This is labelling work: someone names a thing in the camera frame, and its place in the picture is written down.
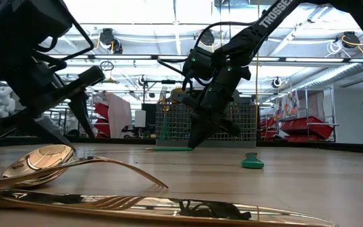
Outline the black aluminium table frame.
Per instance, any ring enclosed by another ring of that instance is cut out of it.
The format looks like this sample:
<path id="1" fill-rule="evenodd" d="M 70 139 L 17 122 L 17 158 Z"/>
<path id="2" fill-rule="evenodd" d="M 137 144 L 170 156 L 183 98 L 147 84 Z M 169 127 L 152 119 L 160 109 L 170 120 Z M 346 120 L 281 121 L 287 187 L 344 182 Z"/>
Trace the black aluminium table frame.
<path id="1" fill-rule="evenodd" d="M 85 137 L 70 137 L 72 143 L 86 144 L 128 144 L 128 145 L 160 145 L 160 146 L 185 146 L 185 141 L 156 142 L 154 139 L 110 139 L 98 138 L 90 139 Z M 5 137 L 0 139 L 0 146 L 19 146 L 46 144 L 47 141 L 39 137 Z M 285 141 L 254 141 L 254 142 L 237 142 L 237 141 L 206 141 L 201 144 L 203 148 L 223 147 L 223 148 L 313 148 L 327 149 L 334 151 L 347 151 L 353 153 L 363 153 L 363 144 L 333 143 L 333 142 L 285 142 Z"/>

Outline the metal shelf rack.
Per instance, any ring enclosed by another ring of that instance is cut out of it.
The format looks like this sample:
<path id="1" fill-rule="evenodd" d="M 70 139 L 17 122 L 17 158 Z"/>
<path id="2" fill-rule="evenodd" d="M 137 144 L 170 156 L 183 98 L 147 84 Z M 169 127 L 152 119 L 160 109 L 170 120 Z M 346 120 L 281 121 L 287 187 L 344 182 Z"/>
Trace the metal shelf rack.
<path id="1" fill-rule="evenodd" d="M 333 143 L 337 141 L 338 124 L 335 114 L 335 94 L 332 87 L 292 90 L 269 98 L 260 107 L 260 122 L 271 117 L 277 121 L 277 134 L 273 141 Z M 316 136 L 290 136 L 280 129 L 284 121 L 302 117 L 317 117 L 323 122 L 329 123 L 333 127 L 331 136 L 328 139 Z"/>

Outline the pink white panel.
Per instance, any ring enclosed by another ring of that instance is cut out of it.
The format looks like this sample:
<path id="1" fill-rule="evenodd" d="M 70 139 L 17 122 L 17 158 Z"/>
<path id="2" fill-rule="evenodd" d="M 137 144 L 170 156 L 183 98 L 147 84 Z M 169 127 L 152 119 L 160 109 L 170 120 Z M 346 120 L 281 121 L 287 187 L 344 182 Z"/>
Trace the pink white panel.
<path id="1" fill-rule="evenodd" d="M 123 98 L 106 92 L 108 100 L 108 121 L 111 138 L 123 138 L 122 129 L 127 125 L 132 125 L 132 112 L 130 103 Z"/>

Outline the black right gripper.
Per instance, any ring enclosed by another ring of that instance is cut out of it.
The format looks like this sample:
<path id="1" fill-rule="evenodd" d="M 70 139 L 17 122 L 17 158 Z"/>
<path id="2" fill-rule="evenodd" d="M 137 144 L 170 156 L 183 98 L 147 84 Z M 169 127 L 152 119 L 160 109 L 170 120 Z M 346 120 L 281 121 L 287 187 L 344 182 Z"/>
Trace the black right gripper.
<path id="1" fill-rule="evenodd" d="M 250 78 L 248 67 L 223 66 L 215 72 L 212 81 L 197 95 L 178 93 L 174 96 L 175 101 L 192 109 L 189 148 L 196 148 L 218 131 L 233 136 L 240 134 L 239 127 L 226 118 L 225 110 L 234 100 L 233 93 L 241 79 Z"/>

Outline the grey plastic silverware caddy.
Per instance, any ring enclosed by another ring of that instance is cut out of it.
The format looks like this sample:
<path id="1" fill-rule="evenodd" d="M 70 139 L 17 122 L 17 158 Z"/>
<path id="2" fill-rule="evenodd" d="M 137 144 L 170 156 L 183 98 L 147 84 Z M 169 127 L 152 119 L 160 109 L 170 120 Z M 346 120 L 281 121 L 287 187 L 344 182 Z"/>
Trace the grey plastic silverware caddy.
<path id="1" fill-rule="evenodd" d="M 225 109 L 226 119 L 235 123 L 240 134 L 233 136 L 225 131 L 211 135 L 200 144 L 212 148 L 255 148 L 256 106 L 251 98 L 242 97 L 239 91 L 233 93 L 234 101 Z M 182 104 L 165 103 L 156 105 L 156 144 L 158 146 L 188 145 L 191 109 Z"/>

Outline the long ceiling light strip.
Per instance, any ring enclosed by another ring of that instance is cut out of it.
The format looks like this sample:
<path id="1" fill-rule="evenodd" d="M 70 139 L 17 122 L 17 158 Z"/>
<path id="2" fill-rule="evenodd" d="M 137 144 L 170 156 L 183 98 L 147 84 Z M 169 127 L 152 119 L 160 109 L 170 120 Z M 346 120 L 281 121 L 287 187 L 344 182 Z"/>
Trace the long ceiling light strip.
<path id="1" fill-rule="evenodd" d="M 79 55 L 75 59 L 110 59 L 110 60 L 156 60 L 164 59 L 182 61 L 185 55 Z M 363 63 L 363 58 L 322 58 L 322 57 L 254 57 L 260 62 L 332 62 L 332 63 Z"/>

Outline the black equipment cabinet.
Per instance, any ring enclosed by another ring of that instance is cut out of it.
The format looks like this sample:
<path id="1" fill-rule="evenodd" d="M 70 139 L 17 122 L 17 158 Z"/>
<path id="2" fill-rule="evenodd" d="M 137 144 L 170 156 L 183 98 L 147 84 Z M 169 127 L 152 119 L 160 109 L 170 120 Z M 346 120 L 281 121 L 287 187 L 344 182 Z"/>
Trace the black equipment cabinet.
<path id="1" fill-rule="evenodd" d="M 156 135 L 156 104 L 143 103 L 142 110 L 146 111 L 146 132 L 148 136 Z"/>

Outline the gold knife green handle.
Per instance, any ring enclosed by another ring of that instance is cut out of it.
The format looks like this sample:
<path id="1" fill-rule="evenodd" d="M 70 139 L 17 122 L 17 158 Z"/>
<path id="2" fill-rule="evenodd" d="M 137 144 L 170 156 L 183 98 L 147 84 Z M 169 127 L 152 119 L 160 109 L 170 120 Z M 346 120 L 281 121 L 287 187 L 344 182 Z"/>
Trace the gold knife green handle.
<path id="1" fill-rule="evenodd" d="M 181 147 L 152 147 L 152 148 L 141 148 L 141 149 L 106 149 L 101 150 L 102 152 L 106 151 L 164 151 L 164 152 L 170 152 L 170 151 L 186 151 L 190 152 L 193 151 L 193 148 L 181 148 Z"/>
<path id="2" fill-rule="evenodd" d="M 242 227 L 339 227 L 327 219 L 272 207 L 141 195 L 52 194 L 5 189 L 0 190 L 2 207 L 174 223 Z"/>

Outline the gold spoon green handle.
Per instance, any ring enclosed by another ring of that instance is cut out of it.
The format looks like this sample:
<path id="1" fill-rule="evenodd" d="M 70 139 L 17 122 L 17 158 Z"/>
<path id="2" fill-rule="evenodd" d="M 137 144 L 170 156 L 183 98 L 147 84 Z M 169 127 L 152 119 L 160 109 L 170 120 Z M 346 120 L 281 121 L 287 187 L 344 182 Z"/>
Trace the gold spoon green handle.
<path id="1" fill-rule="evenodd" d="M 70 146 L 64 144 L 52 144 L 37 148 L 24 155 L 13 164 L 9 165 L 2 172 L 1 178 L 15 177 L 28 173 L 37 172 L 44 168 L 50 168 L 62 163 L 72 161 L 74 158 L 74 150 Z M 58 170 L 47 175 L 25 180 L 24 182 L 15 183 L 16 188 L 31 188 L 44 185 L 61 176 L 67 169 Z"/>
<path id="2" fill-rule="evenodd" d="M 257 158 L 257 153 L 246 153 L 246 158 L 241 162 L 243 168 L 262 169 L 264 163 Z"/>

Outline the silver ventilation duct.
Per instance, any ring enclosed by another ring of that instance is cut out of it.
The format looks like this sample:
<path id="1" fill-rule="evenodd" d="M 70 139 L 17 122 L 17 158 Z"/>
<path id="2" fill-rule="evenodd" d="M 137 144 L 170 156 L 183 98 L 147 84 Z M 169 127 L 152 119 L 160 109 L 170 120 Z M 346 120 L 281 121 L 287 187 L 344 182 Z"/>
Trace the silver ventilation duct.
<path id="1" fill-rule="evenodd" d="M 309 87 L 320 87 L 331 84 L 341 79 L 353 76 L 363 71 L 363 59 L 350 59 L 348 64 L 331 67 L 314 74 L 308 79 L 298 83 L 292 88 L 293 91 Z"/>

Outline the black metal bar stand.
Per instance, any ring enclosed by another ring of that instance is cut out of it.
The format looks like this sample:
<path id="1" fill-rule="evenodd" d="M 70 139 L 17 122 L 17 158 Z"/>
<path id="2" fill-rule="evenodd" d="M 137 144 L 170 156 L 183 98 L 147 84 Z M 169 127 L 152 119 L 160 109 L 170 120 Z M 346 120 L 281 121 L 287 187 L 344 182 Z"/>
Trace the black metal bar stand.
<path id="1" fill-rule="evenodd" d="M 147 81 L 147 88 L 143 88 L 143 99 L 142 102 L 145 103 L 146 102 L 146 94 L 147 92 L 156 84 L 156 83 L 160 83 L 160 84 L 177 84 L 177 83 L 182 83 L 182 81 L 177 81 L 177 80 L 171 80 L 171 79 L 164 79 L 164 80 L 146 80 Z"/>

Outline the white robot figure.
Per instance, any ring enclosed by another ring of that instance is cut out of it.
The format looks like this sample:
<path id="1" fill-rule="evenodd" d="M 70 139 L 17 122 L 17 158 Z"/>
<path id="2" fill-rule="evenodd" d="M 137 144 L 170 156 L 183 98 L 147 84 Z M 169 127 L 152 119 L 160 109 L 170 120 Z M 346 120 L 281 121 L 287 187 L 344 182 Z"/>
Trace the white robot figure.
<path id="1" fill-rule="evenodd" d="M 16 102 L 11 98 L 12 92 L 9 86 L 0 87 L 0 118 L 8 117 L 15 111 Z"/>

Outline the red storage bin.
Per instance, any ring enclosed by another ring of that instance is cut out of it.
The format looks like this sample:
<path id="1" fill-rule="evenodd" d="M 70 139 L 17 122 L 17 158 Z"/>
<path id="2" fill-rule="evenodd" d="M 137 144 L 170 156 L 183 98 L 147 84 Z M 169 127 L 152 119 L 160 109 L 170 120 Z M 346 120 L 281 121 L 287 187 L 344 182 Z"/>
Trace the red storage bin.
<path id="1" fill-rule="evenodd" d="M 293 120 L 287 120 L 280 127 L 282 131 L 290 136 L 316 136 L 321 139 L 328 139 L 333 127 L 317 117 L 302 117 Z"/>
<path id="2" fill-rule="evenodd" d="M 273 141 L 277 134 L 277 121 L 274 118 L 268 118 L 260 122 L 260 139 L 262 141 Z"/>
<path id="3" fill-rule="evenodd" d="M 110 138 L 110 125 L 108 120 L 108 105 L 97 103 L 94 112 L 98 115 L 97 121 L 94 123 L 97 129 L 98 138 Z"/>

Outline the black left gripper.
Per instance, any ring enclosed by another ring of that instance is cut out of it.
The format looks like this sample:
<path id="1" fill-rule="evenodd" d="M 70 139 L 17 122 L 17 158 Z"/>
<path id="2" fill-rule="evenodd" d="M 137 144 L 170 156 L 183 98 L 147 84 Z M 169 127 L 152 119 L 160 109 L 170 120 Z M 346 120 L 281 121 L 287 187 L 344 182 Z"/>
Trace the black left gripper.
<path id="1" fill-rule="evenodd" d="M 9 69 L 0 65 L 0 78 L 5 79 L 19 97 L 23 110 L 9 117 L 0 118 L 0 138 L 15 130 L 42 138 L 46 143 L 63 144 L 73 148 L 71 142 L 53 125 L 49 118 L 41 117 L 45 111 L 70 99 L 69 108 L 78 119 L 87 135 L 94 139 L 86 106 L 88 86 L 105 79 L 98 66 L 93 66 L 65 84 L 53 69 L 43 62 L 33 62 Z"/>

